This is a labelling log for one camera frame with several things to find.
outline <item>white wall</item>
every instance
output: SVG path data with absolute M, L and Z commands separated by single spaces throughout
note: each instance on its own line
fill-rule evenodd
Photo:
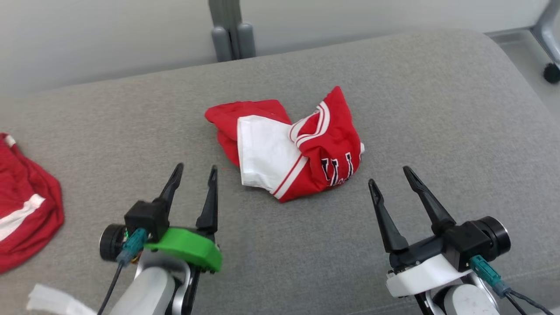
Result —
M 458 27 L 483 33 L 533 25 L 547 0 L 241 0 L 257 55 L 401 31 Z
M 0 0 L 0 96 L 216 62 L 205 0 Z

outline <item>black cable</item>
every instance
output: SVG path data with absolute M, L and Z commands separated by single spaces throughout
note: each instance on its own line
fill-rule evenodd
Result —
M 510 300 L 511 304 L 521 313 L 521 315 L 527 315 L 527 313 L 521 308 L 521 306 L 514 300 L 509 293 L 506 293 L 506 297 Z
M 99 311 L 97 312 L 97 315 L 101 315 L 103 313 L 103 310 L 107 306 L 107 302 L 109 301 L 109 298 L 111 297 L 111 293 L 113 293 L 113 289 L 115 289 L 116 281 L 119 278 L 120 271 L 122 269 L 123 269 L 123 264 L 119 263 L 119 266 L 116 268 L 115 276 L 113 277 L 113 282 L 111 282 L 111 285 L 109 287 L 109 291 L 107 291 L 107 295 L 105 296 L 105 299 L 103 300 L 103 303 L 101 304 L 101 307 L 99 308 Z
M 517 297 L 517 298 L 519 298 L 519 299 L 522 299 L 522 300 L 526 301 L 527 303 L 531 304 L 532 306 L 534 306 L 534 307 L 540 309 L 540 310 L 543 311 L 546 315 L 554 315 L 551 311 L 547 310 L 546 307 L 540 305 L 539 303 L 533 301 L 532 299 L 530 299 L 530 298 L 524 296 L 523 294 L 521 294 L 521 293 L 519 293 L 519 292 L 517 292 L 517 291 L 511 290 L 511 291 L 510 291 L 510 294 L 513 295 L 513 296 L 515 296 L 515 297 Z

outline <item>black wheel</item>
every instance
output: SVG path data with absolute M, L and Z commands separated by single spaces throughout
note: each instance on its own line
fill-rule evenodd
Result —
M 554 63 L 549 63 L 543 72 L 544 79 L 552 84 L 560 82 L 560 68 Z
M 116 262 L 123 247 L 124 232 L 127 227 L 121 224 L 107 226 L 99 239 L 99 255 L 105 261 Z

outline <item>folded red and white shirt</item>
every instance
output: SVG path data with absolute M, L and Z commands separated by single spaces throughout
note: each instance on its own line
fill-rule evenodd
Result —
M 40 251 L 63 223 L 58 181 L 0 133 L 0 274 Z
M 295 124 L 274 102 L 274 113 L 263 114 L 262 106 L 251 110 L 259 102 L 242 112 L 234 104 L 248 102 L 218 105 L 206 113 L 227 156 L 240 167 L 241 184 L 264 188 L 285 202 L 343 184 L 356 172 L 365 148 L 340 87 Z M 235 132 L 233 119 L 225 124 L 216 119 L 223 112 L 235 117 Z M 220 140 L 226 134 L 228 140 Z

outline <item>gray floor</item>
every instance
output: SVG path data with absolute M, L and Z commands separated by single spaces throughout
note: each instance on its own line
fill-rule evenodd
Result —
M 560 23 L 557 23 L 557 25 L 557 34 L 560 34 Z M 560 123 L 560 84 L 552 85 L 543 79 L 543 69 L 550 62 L 550 58 L 531 33 L 523 31 L 516 34 L 493 36 L 492 38 L 502 47 L 548 107 L 556 121 Z

